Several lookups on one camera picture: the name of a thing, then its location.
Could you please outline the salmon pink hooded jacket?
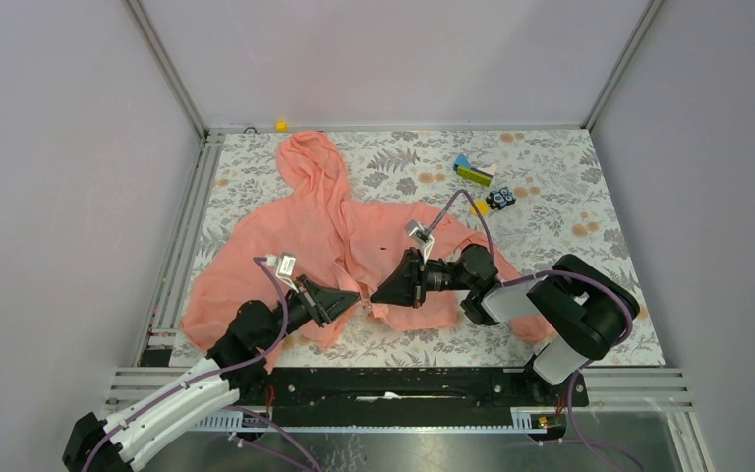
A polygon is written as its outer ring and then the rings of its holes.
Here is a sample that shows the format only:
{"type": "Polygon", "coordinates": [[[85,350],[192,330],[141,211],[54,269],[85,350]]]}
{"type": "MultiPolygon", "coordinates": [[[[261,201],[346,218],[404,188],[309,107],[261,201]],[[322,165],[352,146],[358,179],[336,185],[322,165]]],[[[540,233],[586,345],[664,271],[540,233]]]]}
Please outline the salmon pink hooded jacket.
{"type": "Polygon", "coordinates": [[[206,210],[195,280],[181,320],[182,343],[207,349],[239,306],[277,300],[255,258],[289,253],[298,273],[363,300],[327,328],[302,327],[273,352],[280,366],[519,365],[553,337],[541,316],[477,326],[457,296],[428,296],[420,309],[373,305],[369,297],[411,245],[407,222],[436,223],[437,258],[494,242],[506,280],[518,276],[518,239],[508,209],[480,224],[454,200],[464,182],[459,154],[504,167],[515,156],[510,133],[302,132],[236,135],[221,154],[206,210]]]}

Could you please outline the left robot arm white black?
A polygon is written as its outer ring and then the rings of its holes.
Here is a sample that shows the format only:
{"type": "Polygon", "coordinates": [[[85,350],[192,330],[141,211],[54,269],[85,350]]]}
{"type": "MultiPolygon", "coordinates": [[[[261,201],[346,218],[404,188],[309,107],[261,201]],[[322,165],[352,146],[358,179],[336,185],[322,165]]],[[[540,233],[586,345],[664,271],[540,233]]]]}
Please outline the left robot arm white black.
{"type": "Polygon", "coordinates": [[[326,326],[360,295],[323,287],[305,275],[275,307],[242,304],[226,332],[193,367],[148,397],[104,419],[87,413],[73,427],[62,461],[69,471],[141,471],[166,446],[210,414],[264,395],[266,356],[303,325],[326,326]]]}

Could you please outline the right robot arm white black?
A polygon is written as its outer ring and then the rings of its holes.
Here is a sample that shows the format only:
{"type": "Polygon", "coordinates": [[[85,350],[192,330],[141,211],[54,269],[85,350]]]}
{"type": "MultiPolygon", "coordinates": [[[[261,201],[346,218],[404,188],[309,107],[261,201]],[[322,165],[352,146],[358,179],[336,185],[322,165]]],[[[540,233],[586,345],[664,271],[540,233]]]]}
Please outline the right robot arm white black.
{"type": "Polygon", "coordinates": [[[526,395],[548,405],[563,382],[584,365],[603,359],[632,330],[635,297],[580,258],[562,256],[550,270],[503,281],[488,248],[470,245],[454,262],[427,260],[407,250],[372,301],[420,308],[431,292],[464,291],[460,306],[476,325],[498,325],[538,316],[556,337],[529,363],[526,395]]]}

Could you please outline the small yellow round object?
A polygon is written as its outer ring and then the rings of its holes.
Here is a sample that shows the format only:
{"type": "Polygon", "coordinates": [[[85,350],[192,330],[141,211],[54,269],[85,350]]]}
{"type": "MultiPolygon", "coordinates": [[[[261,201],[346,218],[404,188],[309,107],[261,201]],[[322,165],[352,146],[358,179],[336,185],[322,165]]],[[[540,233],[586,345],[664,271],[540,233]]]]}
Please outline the small yellow round object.
{"type": "Polygon", "coordinates": [[[491,212],[491,208],[485,201],[475,200],[470,204],[469,211],[473,215],[487,216],[491,212]]]}

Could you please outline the black blue patterned toy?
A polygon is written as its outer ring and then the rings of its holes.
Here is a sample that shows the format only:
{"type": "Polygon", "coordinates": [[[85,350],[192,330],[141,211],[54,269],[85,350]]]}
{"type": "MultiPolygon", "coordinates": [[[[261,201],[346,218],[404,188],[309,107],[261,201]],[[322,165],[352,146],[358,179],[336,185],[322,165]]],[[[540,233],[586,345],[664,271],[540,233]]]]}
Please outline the black blue patterned toy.
{"type": "Polygon", "coordinates": [[[485,198],[490,210],[502,210],[515,204],[515,197],[508,187],[490,191],[485,198]]]}

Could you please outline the blue green white box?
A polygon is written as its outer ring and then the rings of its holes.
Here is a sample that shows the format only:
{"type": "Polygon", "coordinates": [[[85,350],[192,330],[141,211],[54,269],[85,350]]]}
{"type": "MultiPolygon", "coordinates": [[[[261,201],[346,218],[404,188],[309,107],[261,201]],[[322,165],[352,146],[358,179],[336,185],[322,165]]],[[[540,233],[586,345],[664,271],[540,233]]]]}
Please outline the blue green white box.
{"type": "Polygon", "coordinates": [[[453,162],[453,171],[462,179],[487,188],[492,184],[494,176],[498,171],[498,166],[496,164],[484,167],[474,166],[465,154],[460,153],[453,162]]]}

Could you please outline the floral patterned table mat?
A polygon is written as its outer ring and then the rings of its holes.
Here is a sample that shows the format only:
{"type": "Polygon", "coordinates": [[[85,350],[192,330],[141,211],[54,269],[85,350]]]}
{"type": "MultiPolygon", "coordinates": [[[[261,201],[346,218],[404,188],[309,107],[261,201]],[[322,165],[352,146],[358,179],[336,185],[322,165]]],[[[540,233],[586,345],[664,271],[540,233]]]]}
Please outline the floral patterned table mat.
{"type": "MultiPolygon", "coordinates": [[[[427,131],[427,132],[480,132],[514,136],[515,156],[504,167],[498,167],[489,187],[462,179],[464,187],[453,194],[454,200],[463,201],[467,208],[475,200],[484,201],[490,191],[508,187],[515,204],[502,210],[491,210],[487,216],[474,215],[480,224],[502,211],[513,209],[516,216],[508,222],[508,229],[518,239],[516,268],[518,277],[527,276],[552,267],[560,257],[571,254],[603,273],[635,298],[641,297],[641,287],[630,260],[623,235],[611,204],[610,193],[595,155],[593,143],[584,130],[550,131],[427,131]]],[[[212,180],[215,185],[218,164],[212,180]]],[[[197,237],[192,261],[192,272],[187,279],[184,301],[177,317],[175,344],[170,358],[173,367],[195,364],[208,349],[184,346],[181,320],[187,311],[187,298],[195,280],[195,261],[200,251],[203,226],[197,237]]],[[[255,258],[256,266],[272,283],[276,296],[282,286],[270,280],[270,269],[263,264],[264,256],[255,258]]],[[[538,353],[542,346],[555,338],[534,345],[525,362],[538,353]]]]}

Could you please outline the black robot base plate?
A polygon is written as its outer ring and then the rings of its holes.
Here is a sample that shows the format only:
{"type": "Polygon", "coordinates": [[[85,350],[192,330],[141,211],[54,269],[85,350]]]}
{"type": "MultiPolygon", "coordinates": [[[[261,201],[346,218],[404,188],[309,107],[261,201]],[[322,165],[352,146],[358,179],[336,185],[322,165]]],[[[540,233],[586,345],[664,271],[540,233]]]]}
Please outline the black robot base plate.
{"type": "Polygon", "coordinates": [[[456,415],[475,421],[488,411],[535,408],[564,412],[586,407],[583,380],[574,388],[549,385],[521,368],[276,368],[263,393],[238,400],[257,412],[342,422],[385,418],[390,425],[439,422],[456,415]]]}

